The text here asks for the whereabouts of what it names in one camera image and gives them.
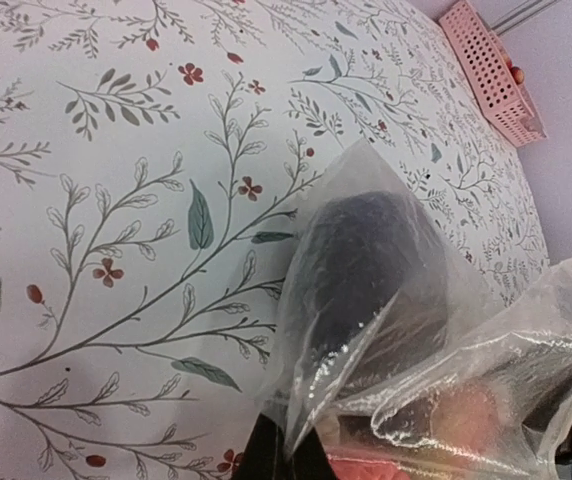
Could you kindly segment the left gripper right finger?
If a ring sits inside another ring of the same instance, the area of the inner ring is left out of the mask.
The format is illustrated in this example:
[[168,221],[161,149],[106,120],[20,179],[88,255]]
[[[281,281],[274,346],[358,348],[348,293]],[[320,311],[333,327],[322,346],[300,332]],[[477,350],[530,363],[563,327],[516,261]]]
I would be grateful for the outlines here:
[[291,480],[337,480],[320,437],[309,432],[288,463]]

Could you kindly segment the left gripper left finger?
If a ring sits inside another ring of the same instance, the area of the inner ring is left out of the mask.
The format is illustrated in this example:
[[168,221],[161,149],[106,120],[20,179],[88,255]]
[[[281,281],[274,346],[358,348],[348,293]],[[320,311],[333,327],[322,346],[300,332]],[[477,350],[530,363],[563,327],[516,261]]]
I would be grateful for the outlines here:
[[286,465],[283,456],[282,429],[260,414],[243,452],[233,480],[283,480]]

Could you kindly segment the red orange fake mango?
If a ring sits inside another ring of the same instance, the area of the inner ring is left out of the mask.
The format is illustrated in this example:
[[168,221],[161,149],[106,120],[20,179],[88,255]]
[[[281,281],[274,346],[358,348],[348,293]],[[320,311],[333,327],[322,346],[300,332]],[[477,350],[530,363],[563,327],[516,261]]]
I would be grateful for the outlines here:
[[375,458],[329,454],[329,463],[339,480],[410,480],[396,464]]

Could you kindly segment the clear zip top bag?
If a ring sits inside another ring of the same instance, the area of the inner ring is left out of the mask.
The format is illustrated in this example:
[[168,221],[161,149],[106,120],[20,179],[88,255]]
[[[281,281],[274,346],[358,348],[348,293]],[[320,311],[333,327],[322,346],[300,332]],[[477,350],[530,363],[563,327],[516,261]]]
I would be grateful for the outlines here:
[[291,478],[332,453],[413,479],[553,479],[572,425],[572,259],[510,305],[367,142],[307,194],[264,414]]

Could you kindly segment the red fake apple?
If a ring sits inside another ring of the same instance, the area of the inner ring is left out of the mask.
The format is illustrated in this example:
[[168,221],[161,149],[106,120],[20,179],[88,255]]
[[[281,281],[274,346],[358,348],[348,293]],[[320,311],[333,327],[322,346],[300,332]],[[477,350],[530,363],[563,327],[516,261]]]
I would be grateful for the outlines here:
[[500,425],[495,395],[486,385],[469,383],[440,393],[430,417],[431,433],[442,444],[482,453]]

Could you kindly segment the dark purple fake eggplant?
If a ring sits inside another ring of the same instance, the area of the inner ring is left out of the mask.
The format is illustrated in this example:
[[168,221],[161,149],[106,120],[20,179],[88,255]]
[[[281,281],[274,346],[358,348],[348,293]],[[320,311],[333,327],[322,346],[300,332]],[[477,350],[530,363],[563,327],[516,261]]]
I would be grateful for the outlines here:
[[325,360],[344,362],[377,315],[384,319],[345,391],[389,380],[436,353],[446,339],[446,273],[441,237],[417,201],[373,191],[326,204],[284,286],[285,331],[274,350],[279,392],[289,394],[296,363],[309,379]]

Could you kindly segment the floral table mat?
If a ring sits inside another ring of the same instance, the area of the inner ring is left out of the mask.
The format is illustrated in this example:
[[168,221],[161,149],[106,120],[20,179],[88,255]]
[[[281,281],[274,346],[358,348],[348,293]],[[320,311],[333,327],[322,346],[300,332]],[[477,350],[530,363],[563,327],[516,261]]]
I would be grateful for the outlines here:
[[296,242],[359,139],[497,298],[515,148],[406,1],[0,1],[0,479],[225,479]]

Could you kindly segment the pink plastic basket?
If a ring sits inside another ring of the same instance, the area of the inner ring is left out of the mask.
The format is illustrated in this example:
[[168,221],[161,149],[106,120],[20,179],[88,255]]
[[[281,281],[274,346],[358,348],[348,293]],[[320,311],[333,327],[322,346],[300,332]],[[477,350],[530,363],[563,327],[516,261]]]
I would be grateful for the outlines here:
[[535,104],[516,81],[507,51],[470,2],[455,2],[438,23],[488,122],[516,147],[545,139]]

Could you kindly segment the right aluminium frame post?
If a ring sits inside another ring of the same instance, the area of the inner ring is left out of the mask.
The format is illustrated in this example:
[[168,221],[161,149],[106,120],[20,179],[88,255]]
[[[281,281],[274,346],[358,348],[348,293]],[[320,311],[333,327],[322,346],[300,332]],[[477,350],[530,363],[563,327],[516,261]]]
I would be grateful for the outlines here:
[[491,29],[496,35],[502,36],[535,18],[555,4],[555,0],[521,1],[516,7],[496,20],[491,25]]

